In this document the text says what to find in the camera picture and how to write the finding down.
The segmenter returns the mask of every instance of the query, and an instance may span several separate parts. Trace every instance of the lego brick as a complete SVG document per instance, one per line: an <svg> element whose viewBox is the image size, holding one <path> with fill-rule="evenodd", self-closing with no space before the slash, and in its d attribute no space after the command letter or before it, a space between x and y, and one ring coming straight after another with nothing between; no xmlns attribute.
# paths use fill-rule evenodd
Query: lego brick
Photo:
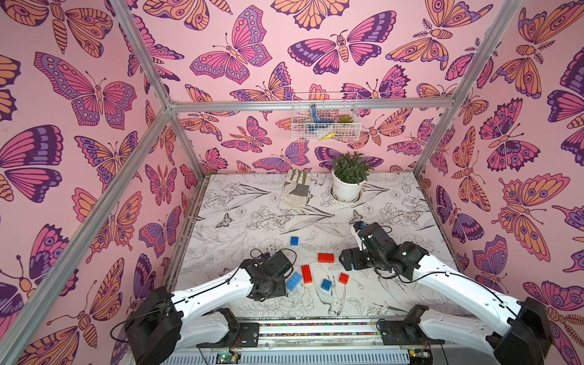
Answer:
<svg viewBox="0 0 584 365"><path fill-rule="evenodd" d="M310 273L310 266L302 266L302 277L304 278L304 284L312 283L312 274Z"/></svg>
<svg viewBox="0 0 584 365"><path fill-rule="evenodd" d="M335 263L335 255L332 253L319 253L318 262Z"/></svg>
<svg viewBox="0 0 584 365"><path fill-rule="evenodd" d="M330 280L324 279L322 281L321 288L323 288L326 291L329 291L331 289L331 285L332 283Z"/></svg>
<svg viewBox="0 0 584 365"><path fill-rule="evenodd" d="M286 287L290 291L294 291L294 289L296 288L296 285L298 285L298 283L300 282L300 279L302 279L302 275L300 275L298 273L294 273L294 275L292 275L290 280L288 280L288 283L286 283Z"/></svg>
<svg viewBox="0 0 584 365"><path fill-rule="evenodd" d="M345 273L341 273L340 278L339 278L339 282L347 285L348 281L349 281L349 275L347 275Z"/></svg>

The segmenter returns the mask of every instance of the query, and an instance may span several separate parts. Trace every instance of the succulent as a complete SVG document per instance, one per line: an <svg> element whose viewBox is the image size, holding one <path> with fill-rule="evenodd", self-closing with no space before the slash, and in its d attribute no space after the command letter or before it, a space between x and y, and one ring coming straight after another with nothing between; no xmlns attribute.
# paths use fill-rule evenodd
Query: succulent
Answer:
<svg viewBox="0 0 584 365"><path fill-rule="evenodd" d="M335 158L333 171L337 178L348 184L358 184L367 180L369 175L369 166L361 159L363 154L350 153L341 154Z"/></svg>

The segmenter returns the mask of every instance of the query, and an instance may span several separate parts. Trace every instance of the blue toy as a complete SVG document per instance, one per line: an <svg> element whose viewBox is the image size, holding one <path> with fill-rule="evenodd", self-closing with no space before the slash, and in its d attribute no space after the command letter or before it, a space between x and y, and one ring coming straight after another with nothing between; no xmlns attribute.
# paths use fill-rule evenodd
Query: blue toy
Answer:
<svg viewBox="0 0 584 365"><path fill-rule="evenodd" d="M329 291L331 289L331 285L332 283L330 280L324 279L322 281L321 288L323 288L326 291Z"/></svg>
<svg viewBox="0 0 584 365"><path fill-rule="evenodd" d="M290 280L288 280L288 283L286 283L286 287L290 291L294 291L294 289L296 288L296 285L298 285L298 283L300 282L301 279L302 279L302 275L300 275L298 273L294 273L294 275L292 275Z"/></svg>

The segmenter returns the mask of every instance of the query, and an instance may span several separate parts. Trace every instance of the white wire basket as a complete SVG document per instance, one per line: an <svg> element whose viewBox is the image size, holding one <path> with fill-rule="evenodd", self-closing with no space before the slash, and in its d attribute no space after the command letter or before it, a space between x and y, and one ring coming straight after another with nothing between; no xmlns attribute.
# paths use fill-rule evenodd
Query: white wire basket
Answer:
<svg viewBox="0 0 584 365"><path fill-rule="evenodd" d="M292 102L292 140L355 142L361 132L361 117L354 99L318 100L322 93L296 93L304 100ZM317 120L313 118L313 106ZM349 115L351 123L338 123Z"/></svg>

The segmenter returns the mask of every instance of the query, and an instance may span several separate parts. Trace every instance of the red lego brick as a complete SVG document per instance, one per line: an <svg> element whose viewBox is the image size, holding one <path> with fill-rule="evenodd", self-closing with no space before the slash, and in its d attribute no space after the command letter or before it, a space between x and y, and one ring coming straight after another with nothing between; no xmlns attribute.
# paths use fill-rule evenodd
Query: red lego brick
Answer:
<svg viewBox="0 0 584 365"><path fill-rule="evenodd" d="M318 262L335 263L335 255L332 253L319 253Z"/></svg>
<svg viewBox="0 0 584 365"><path fill-rule="evenodd" d="M302 269L302 278L304 279L304 284L312 283L312 274L310 273L310 266L303 265Z"/></svg>
<svg viewBox="0 0 584 365"><path fill-rule="evenodd" d="M349 275L347 275L345 273L341 273L340 278L339 278L339 282L347 285L348 281L349 281Z"/></svg>

